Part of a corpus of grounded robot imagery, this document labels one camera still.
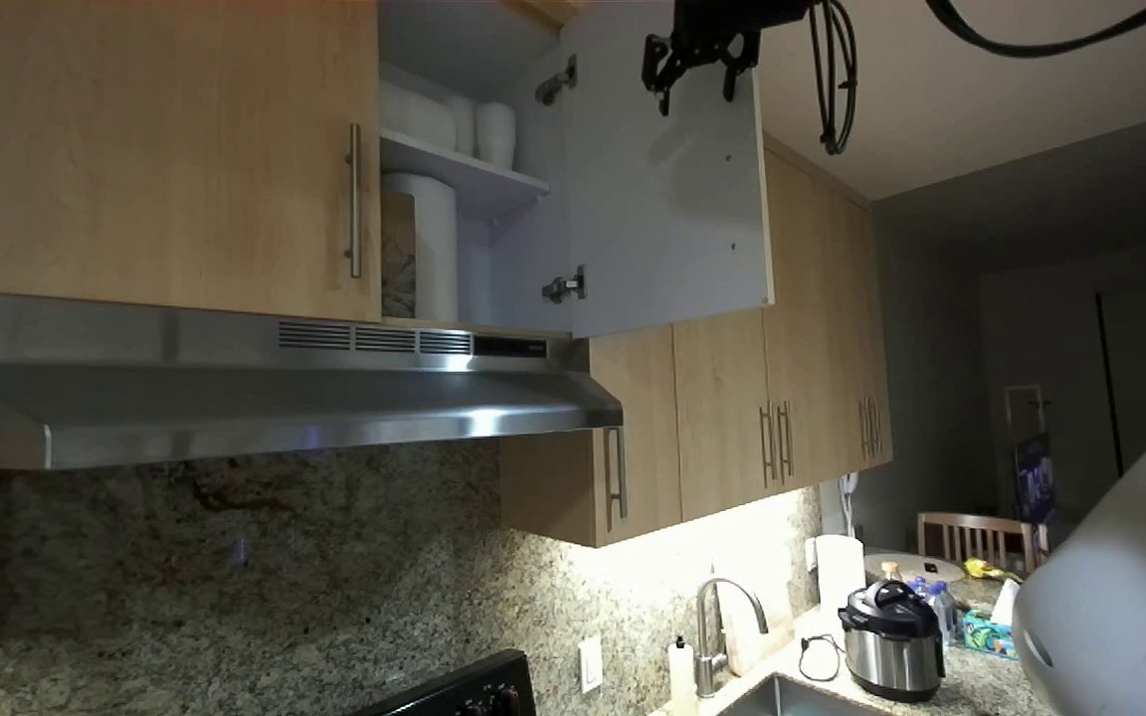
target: sink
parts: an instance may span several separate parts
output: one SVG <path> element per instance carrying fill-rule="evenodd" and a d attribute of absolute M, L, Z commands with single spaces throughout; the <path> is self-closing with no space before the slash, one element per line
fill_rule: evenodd
<path fill-rule="evenodd" d="M 878 716 L 878 710 L 773 674 L 719 716 Z"/>

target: open cabinet door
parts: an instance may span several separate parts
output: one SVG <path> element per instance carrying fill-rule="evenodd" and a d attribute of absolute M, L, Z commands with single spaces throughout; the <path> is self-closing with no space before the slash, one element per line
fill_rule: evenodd
<path fill-rule="evenodd" d="M 591 6 L 559 46 L 575 56 L 565 99 L 567 264 L 583 266 L 571 335 L 618 335 L 773 303 L 762 140 L 744 77 L 687 72 L 667 116 L 640 83 L 646 35 L 667 6 Z"/>

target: wooden cabinet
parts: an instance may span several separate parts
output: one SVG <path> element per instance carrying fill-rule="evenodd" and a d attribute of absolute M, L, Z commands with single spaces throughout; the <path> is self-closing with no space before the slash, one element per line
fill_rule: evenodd
<path fill-rule="evenodd" d="M 869 207 L 786 150 L 768 161 L 776 294 L 768 382 L 785 401 L 786 482 L 890 463 L 887 359 Z"/>
<path fill-rule="evenodd" d="M 0 0 L 0 292 L 378 319 L 372 46 L 370 0 Z"/>
<path fill-rule="evenodd" d="M 587 344 L 587 374 L 626 405 L 620 432 L 516 437 L 501 446 L 504 527 L 607 547 L 678 527 L 678 401 L 671 335 Z"/>
<path fill-rule="evenodd" d="M 855 455 L 853 471 L 890 463 L 890 401 L 887 401 L 887 352 L 882 352 L 882 303 L 878 303 L 878 259 L 863 207 L 847 198 L 843 266 L 853 271 L 853 396 L 855 401 Z"/>
<path fill-rule="evenodd" d="M 678 327 L 678 410 L 683 516 L 785 489 L 761 310 Z"/>
<path fill-rule="evenodd" d="M 786 485 L 843 471 L 837 319 L 829 299 L 830 266 L 821 205 L 821 184 L 785 150 L 768 150 L 776 308 L 762 310 L 762 368 L 773 443 Z"/>

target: dish soap bottle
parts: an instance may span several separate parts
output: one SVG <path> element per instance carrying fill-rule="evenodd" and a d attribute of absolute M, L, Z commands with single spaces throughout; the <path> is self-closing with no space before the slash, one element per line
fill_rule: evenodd
<path fill-rule="evenodd" d="M 683 637 L 667 646 L 667 716 L 697 716 L 697 662 Z"/>
<path fill-rule="evenodd" d="M 943 646 L 964 646 L 960 605 L 955 605 L 955 597 L 947 595 L 947 581 L 931 581 L 931 587 L 926 587 L 926 605 L 934 609 L 937 642 L 943 642 Z"/>

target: bottle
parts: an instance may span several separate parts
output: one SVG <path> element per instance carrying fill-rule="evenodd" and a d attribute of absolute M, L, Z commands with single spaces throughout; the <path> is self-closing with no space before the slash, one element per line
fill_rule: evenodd
<path fill-rule="evenodd" d="M 697 662 L 683 637 L 667 646 L 667 713 L 697 716 Z"/>
<path fill-rule="evenodd" d="M 947 595 L 947 581 L 931 581 L 926 587 L 926 605 L 934 609 L 934 620 L 937 620 L 937 642 L 943 646 L 960 646 L 960 605 L 955 597 Z"/>
<path fill-rule="evenodd" d="M 1001 581 L 1001 595 L 1000 595 L 1000 605 L 995 605 L 995 618 L 992 618 L 1000 630 L 1013 626 L 1013 595 L 1018 595 L 1018 587 Z"/>

